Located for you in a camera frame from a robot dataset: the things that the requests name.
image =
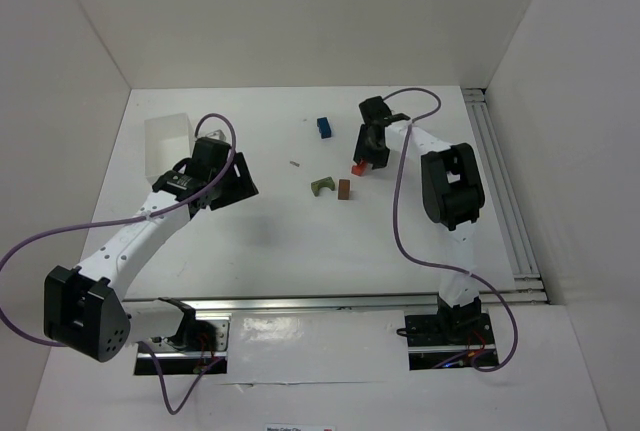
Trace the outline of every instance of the wall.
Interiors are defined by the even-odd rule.
[[[640,0],[533,0],[488,90],[539,265],[612,431],[637,429]]]
[[[529,0],[81,0],[134,88],[485,87]]]
[[[91,219],[129,87],[75,0],[0,0],[0,16],[4,254],[31,234]],[[77,262],[84,238],[35,244],[3,271],[0,303],[19,325],[41,335],[44,276]],[[23,430],[48,349],[4,326],[0,342],[2,429]]]

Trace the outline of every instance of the label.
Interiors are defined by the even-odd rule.
[[[310,426],[308,424],[265,424],[264,431],[336,431],[336,427]]]

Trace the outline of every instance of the wooden block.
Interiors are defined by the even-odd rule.
[[[341,179],[338,181],[338,199],[346,201],[349,199],[349,193],[351,192],[351,181],[348,179]]]

